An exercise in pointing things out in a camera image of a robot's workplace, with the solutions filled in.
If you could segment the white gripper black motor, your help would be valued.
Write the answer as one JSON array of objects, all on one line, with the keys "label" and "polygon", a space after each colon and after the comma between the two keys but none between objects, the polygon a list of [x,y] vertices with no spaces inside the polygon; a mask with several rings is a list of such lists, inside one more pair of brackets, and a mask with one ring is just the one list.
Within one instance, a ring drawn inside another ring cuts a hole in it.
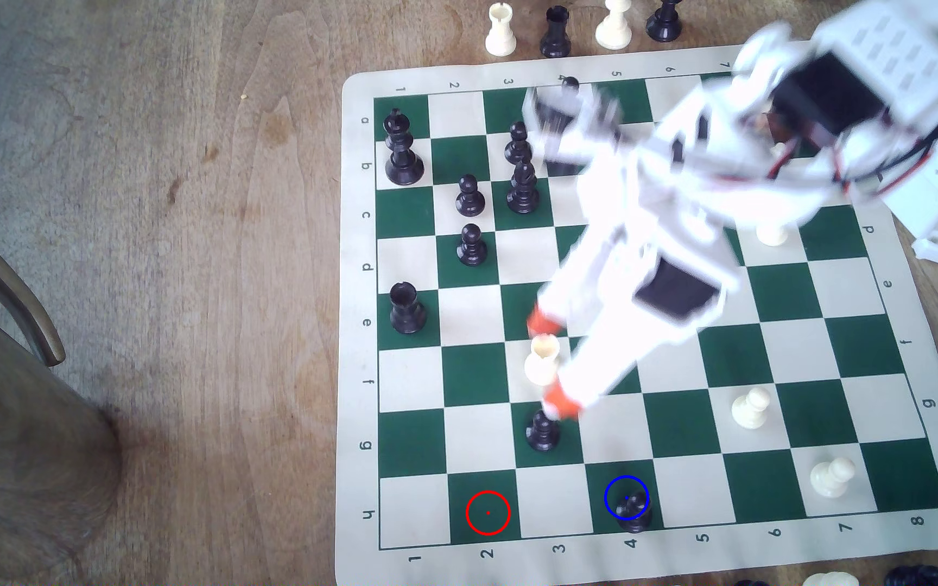
[{"label": "white gripper black motor", "polygon": [[528,337],[557,334],[587,293],[607,309],[643,313],[597,316],[545,389],[549,419],[577,418],[594,405],[666,341],[667,326],[711,326],[741,282],[721,224],[657,187],[639,163],[590,170],[590,228],[600,234],[582,234],[538,293]]}]

